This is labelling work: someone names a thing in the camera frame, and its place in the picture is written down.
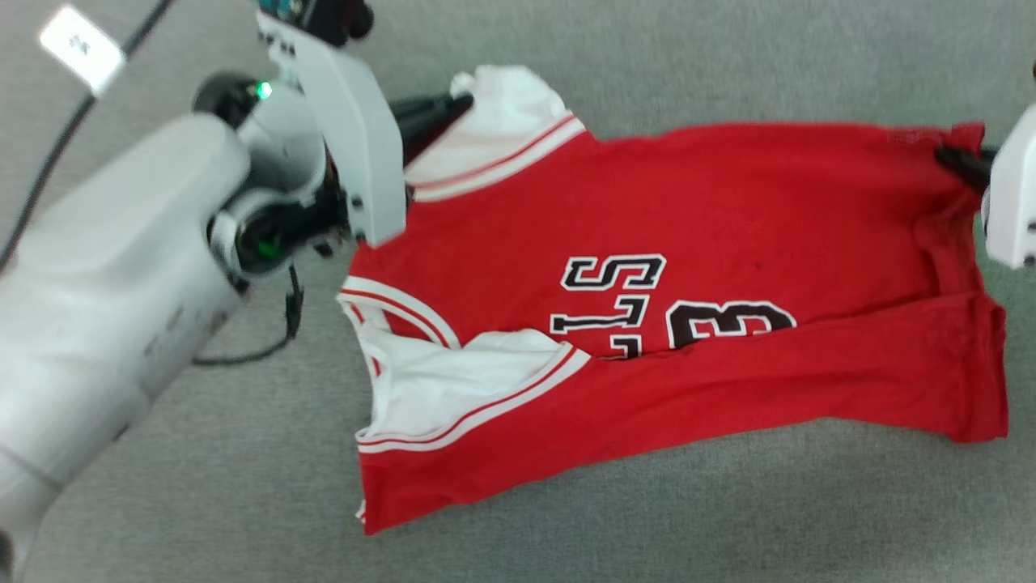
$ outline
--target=white cable label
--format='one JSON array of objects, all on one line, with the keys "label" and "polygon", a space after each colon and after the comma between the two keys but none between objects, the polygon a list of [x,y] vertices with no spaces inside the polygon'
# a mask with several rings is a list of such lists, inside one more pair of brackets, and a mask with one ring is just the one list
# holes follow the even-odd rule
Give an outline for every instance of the white cable label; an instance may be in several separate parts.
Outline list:
[{"label": "white cable label", "polygon": [[62,7],[47,23],[39,43],[98,97],[126,64],[118,43],[73,6]]}]

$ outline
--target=red stripe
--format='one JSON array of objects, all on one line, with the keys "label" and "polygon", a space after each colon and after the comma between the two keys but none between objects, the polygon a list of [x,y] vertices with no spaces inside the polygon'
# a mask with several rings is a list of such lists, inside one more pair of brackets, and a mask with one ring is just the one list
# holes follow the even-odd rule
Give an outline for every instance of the red stripe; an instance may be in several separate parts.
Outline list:
[{"label": "red stripe", "polygon": [[[364,324],[364,322],[365,322],[365,320],[364,320],[364,314],[359,312],[359,309],[356,308],[356,304],[350,303],[349,308],[352,309],[352,314],[356,315],[356,320],[359,321],[359,324]],[[378,361],[376,359],[373,359],[373,358],[371,359],[371,363],[374,365],[374,376],[375,377],[380,377],[381,376],[381,365],[378,363]]]},{"label": "red stripe", "polygon": [[435,442],[435,441],[439,441],[440,439],[442,439],[442,438],[449,436],[450,434],[452,434],[454,432],[454,430],[456,430],[468,417],[470,417],[472,415],[476,415],[478,413],[481,413],[482,411],[485,411],[486,409],[489,409],[490,407],[496,407],[497,405],[500,405],[501,403],[507,403],[507,402],[509,402],[509,401],[511,401],[513,399],[519,398],[519,397],[527,393],[528,391],[535,389],[536,387],[538,387],[538,386],[546,383],[551,377],[553,377],[554,375],[556,375],[557,372],[562,370],[562,368],[564,368],[566,365],[568,365],[568,362],[570,360],[572,360],[572,357],[575,355],[575,353],[576,352],[575,352],[574,348],[569,348],[569,354],[566,355],[564,359],[562,359],[562,362],[557,363],[557,367],[554,367],[552,370],[550,370],[550,373],[548,373],[543,379],[540,379],[536,383],[533,383],[531,385],[525,387],[524,389],[522,389],[521,391],[519,391],[519,392],[517,392],[517,393],[515,393],[513,396],[509,396],[509,397],[506,397],[506,398],[503,398],[503,399],[501,399],[499,401],[495,401],[493,403],[490,403],[490,404],[487,404],[487,405],[483,405],[482,407],[480,407],[480,408],[478,408],[478,409],[476,409],[473,411],[468,412],[463,417],[461,417],[460,419],[458,419],[456,424],[454,424],[453,426],[451,426],[450,429],[447,430],[442,435],[440,435],[438,437],[435,437],[435,438],[432,438],[432,439],[426,439],[426,440],[422,440],[422,441],[411,441],[411,440],[405,440],[405,439],[383,439],[383,440],[379,440],[379,441],[362,441],[362,442],[359,442],[359,444],[361,445],[380,445],[382,443],[414,443],[414,444],[422,444],[422,443],[432,443],[432,442]]},{"label": "red stripe", "polygon": [[385,298],[384,296],[378,296],[377,294],[371,294],[370,291],[358,291],[356,289],[346,289],[344,287],[341,289],[341,293],[342,294],[348,294],[349,296],[359,296],[362,298],[370,298],[372,300],[379,300],[381,302],[384,302],[384,303],[393,307],[394,309],[396,309],[398,311],[401,311],[404,314],[406,314],[406,315],[408,315],[408,316],[410,316],[412,318],[415,318],[415,319],[420,320],[426,326],[428,326],[428,328],[435,334],[435,337],[438,339],[440,345],[442,345],[443,347],[449,347],[450,346],[449,343],[447,343],[447,338],[442,334],[442,332],[440,332],[439,329],[436,328],[434,324],[432,324],[431,322],[429,322],[429,320],[427,318],[421,316],[420,314],[413,312],[411,309],[408,309],[408,308],[404,307],[403,304],[400,304],[399,302],[397,302],[395,300]]},{"label": "red stripe", "polygon": [[461,180],[466,180],[468,178],[472,178],[472,177],[474,177],[474,176],[477,176],[477,175],[479,175],[479,174],[481,174],[483,172],[487,172],[489,170],[492,170],[493,168],[502,166],[503,164],[507,164],[508,162],[513,161],[514,158],[516,158],[519,155],[525,153],[529,149],[536,147],[538,144],[540,144],[541,142],[543,142],[544,140],[546,140],[548,137],[550,137],[551,134],[553,134],[557,129],[562,128],[562,126],[564,126],[566,123],[568,123],[569,121],[572,121],[575,118],[576,118],[575,115],[569,115],[565,119],[562,119],[560,121],[558,121],[557,123],[555,123],[551,128],[547,129],[546,133],[544,133],[542,136],[540,136],[539,138],[537,138],[536,140],[534,140],[531,143],[529,143],[525,147],[519,149],[518,151],[512,153],[511,155],[509,155],[507,157],[503,157],[501,159],[497,159],[496,162],[487,164],[486,166],[483,166],[481,168],[476,168],[474,170],[468,170],[467,172],[464,172],[463,174],[458,174],[456,176],[451,176],[449,178],[442,178],[442,179],[439,179],[439,180],[432,180],[430,182],[414,183],[413,185],[415,187],[419,187],[419,188],[431,188],[431,187],[440,187],[440,186],[451,185],[451,184],[455,184],[455,183],[457,183],[457,182],[459,182]]}]

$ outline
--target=green indicator light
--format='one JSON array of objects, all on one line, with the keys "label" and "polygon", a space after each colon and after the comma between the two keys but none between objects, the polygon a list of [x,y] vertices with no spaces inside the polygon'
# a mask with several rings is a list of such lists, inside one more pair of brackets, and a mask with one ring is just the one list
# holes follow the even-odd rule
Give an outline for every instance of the green indicator light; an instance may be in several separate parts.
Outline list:
[{"label": "green indicator light", "polygon": [[256,96],[260,99],[265,99],[274,92],[274,86],[269,84],[269,81],[263,81],[262,83],[256,85]]},{"label": "green indicator light", "polygon": [[272,259],[281,254],[281,249],[272,242],[259,242],[259,254],[267,259]]}]

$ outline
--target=red jersey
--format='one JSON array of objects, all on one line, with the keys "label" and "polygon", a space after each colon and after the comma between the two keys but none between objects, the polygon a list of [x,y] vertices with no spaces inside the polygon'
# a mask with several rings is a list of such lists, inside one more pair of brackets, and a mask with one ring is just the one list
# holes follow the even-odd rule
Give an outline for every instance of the red jersey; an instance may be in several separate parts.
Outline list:
[{"label": "red jersey", "polygon": [[[944,143],[977,149],[981,125],[727,124],[602,142],[524,69],[461,83],[476,109],[410,169],[408,229],[362,245],[340,295],[366,324],[375,386],[361,436],[368,532],[577,465],[822,416],[1006,435],[1004,315],[972,234],[980,200],[934,159]],[[554,347],[536,354],[568,355],[564,375],[519,368],[528,379],[464,389],[478,399],[449,388],[495,367],[465,352],[480,336],[531,331]],[[458,373],[400,388],[421,375],[384,374],[409,371],[416,346]],[[541,375],[556,383],[521,388]],[[439,426],[378,430],[400,408]]]}]

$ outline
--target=gray fabric surface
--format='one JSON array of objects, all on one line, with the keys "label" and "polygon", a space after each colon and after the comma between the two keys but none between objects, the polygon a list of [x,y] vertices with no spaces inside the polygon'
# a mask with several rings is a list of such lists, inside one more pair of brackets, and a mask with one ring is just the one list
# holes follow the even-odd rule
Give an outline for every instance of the gray fabric surface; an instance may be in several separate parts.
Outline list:
[{"label": "gray fabric surface", "polygon": [[[123,38],[142,0],[78,0]],[[81,87],[36,48],[56,0],[0,2],[0,232]],[[390,96],[477,64],[526,63],[600,136],[726,119],[989,123],[1036,98],[1032,0],[375,0],[356,47]],[[218,68],[270,70],[244,0],[180,0],[99,106],[48,200],[182,112]],[[147,196],[148,184],[140,184]],[[352,433],[367,374],[307,260],[298,343],[185,374],[70,488],[30,583],[1036,580],[1033,274],[983,262],[1010,314],[1008,440],[821,421],[584,468],[361,535]],[[282,332],[271,288],[214,351]]]}]

